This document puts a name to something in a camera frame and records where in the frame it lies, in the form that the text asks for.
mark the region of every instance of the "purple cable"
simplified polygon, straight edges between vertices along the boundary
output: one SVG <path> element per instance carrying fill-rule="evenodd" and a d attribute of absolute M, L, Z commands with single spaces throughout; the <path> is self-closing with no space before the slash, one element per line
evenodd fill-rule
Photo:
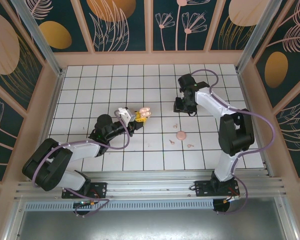
<path fill-rule="evenodd" d="M 242 210 L 242 209 L 245 207 L 245 205 L 247 204 L 247 201 L 248 201 L 248 189 L 247 189 L 247 186 L 244 184 L 244 182 L 243 182 L 242 180 L 240 180 L 240 179 L 235 175 L 235 166 L 236 166 L 236 164 L 238 163 L 239 158 L 243 157 L 244 155 L 254 154 L 254 153 L 259 153 L 259 152 L 262 152 L 262 151 L 264 151 L 264 150 L 270 148 L 270 146 L 271 146 L 271 145 L 274 143 L 274 141 L 275 141 L 276 131 L 275 131 L 274 126 L 271 124 L 271 122 L 270 122 L 268 119 L 266 119 L 264 116 L 261 116 L 261 115 L 259 115 L 259 114 L 257 114 L 257 113 L 250 112 L 250 111 L 242 111 L 242 110 L 239 110 L 239 109 L 235 109 L 235 108 L 229 107 L 228 105 L 224 104 L 224 103 L 223 103 L 220 99 L 218 99 L 218 98 L 214 95 L 214 93 L 212 92 L 212 88 L 213 88 L 215 85 L 217 85 L 218 82 L 219 82 L 219 77 L 218 77 L 218 75 L 217 75 L 214 71 L 209 70 L 209 69 L 204 69 L 204 68 L 203 68 L 203 69 L 198 69 L 198 70 L 192 72 L 191 75 L 193 75 L 193 74 L 195 74 L 195 73 L 198 73 L 198 72 L 202 72 L 202 71 L 210 72 L 210 73 L 212 73 L 213 75 L 215 75 L 215 77 L 216 77 L 215 83 L 212 84 L 212 85 L 210 86 L 210 88 L 209 88 L 209 92 L 210 92 L 211 96 L 214 98 L 214 100 L 216 100 L 219 104 L 221 104 L 221 105 L 224 106 L 225 108 L 229 109 L 230 111 L 237 112 L 237 113 L 240 113 L 240 114 L 247 114 L 247 115 L 255 116 L 255 117 L 257 117 L 257 118 L 262 119 L 263 121 L 265 121 L 265 122 L 270 126 L 271 131 L 272 131 L 272 138 L 271 138 L 271 141 L 268 143 L 268 145 L 266 145 L 266 146 L 264 146 L 264 147 L 262 147 L 262 148 L 260 148 L 260 149 L 257 149 L 257 150 L 246 151 L 246 152 L 240 153 L 240 154 L 238 155 L 238 157 L 235 159 L 235 161 L 234 161 L 234 163 L 233 163 L 233 165 L 232 165 L 232 168 L 231 168 L 231 174 L 232 174 L 232 176 L 233 176 L 236 180 L 238 180 L 238 181 L 243 185 L 243 188 L 244 188 L 244 190 L 245 190 L 245 200 L 244 200 L 243 205 L 242 205 L 239 209 L 237 209 L 237 210 L 235 210 L 235 211 L 231 211 L 231 212 L 223 212 L 223 214 L 225 214 L 225 215 L 227 215 L 227 214 L 234 214 L 234 213 L 237 213 L 237 212 L 239 212 L 240 210 Z"/>
<path fill-rule="evenodd" d="M 40 164 L 38 165 L 38 167 L 36 168 L 34 174 L 33 174 L 33 177 L 32 177 L 32 185 L 34 188 L 39 188 L 39 186 L 36 185 L 36 178 L 37 178 L 37 175 L 38 175 L 38 172 L 39 170 L 41 169 L 41 167 L 43 166 L 43 164 L 46 162 L 46 160 L 51 156 L 51 154 L 53 154 L 55 151 L 57 151 L 58 149 L 60 148 L 63 148 L 63 147 L 66 147 L 66 146 L 70 146 L 73 145 L 77 145 L 77 144 L 84 144 L 84 143 L 90 143 L 90 144 L 98 144 L 102 147 L 106 147 L 106 148 L 109 148 L 109 149 L 114 149 L 114 150 L 121 150 L 121 149 L 124 149 L 126 148 L 129 143 L 130 143 L 130 135 L 129 135 L 129 131 L 125 125 L 125 123 L 121 120 L 121 118 L 119 117 L 119 115 L 117 114 L 118 113 L 118 110 L 116 110 L 114 112 L 114 115 L 116 116 L 116 118 L 119 120 L 119 122 L 122 124 L 125 132 L 126 132 L 126 135 L 127 135 L 127 141 L 126 141 L 126 144 L 122 147 L 113 147 L 113 146 L 108 146 L 108 145 L 105 145 L 103 143 L 100 143 L 100 142 L 97 142 L 97 141 L 93 141 L 93 140 L 82 140 L 82 141 L 74 141 L 74 142 L 68 142 L 68 143 L 64 143 L 64 144 L 60 144 L 59 146 L 55 147 L 54 149 L 52 149 L 46 156 L 44 156 L 44 158 L 42 159 L 42 161 L 40 162 Z M 87 197 L 87 196 L 84 196 L 84 195 L 81 195 L 77 192 L 75 192 L 74 190 L 70 189 L 70 188 L 65 188 L 67 191 L 73 193 L 74 195 L 77 195 L 78 197 L 80 198 L 83 198 L 83 199 L 89 199 L 89 200 L 92 200 L 92 201 L 106 201 L 106 203 L 102 204 L 100 207 L 98 207 L 96 210 L 94 211 L 91 211 L 92 213 L 87 213 L 86 216 L 89 214 L 89 215 L 92 215 L 92 214 L 95 214 L 97 213 L 101 208 L 103 208 L 105 205 L 107 205 L 109 203 L 109 199 L 106 199 L 106 198 L 92 198 L 92 197 Z"/>

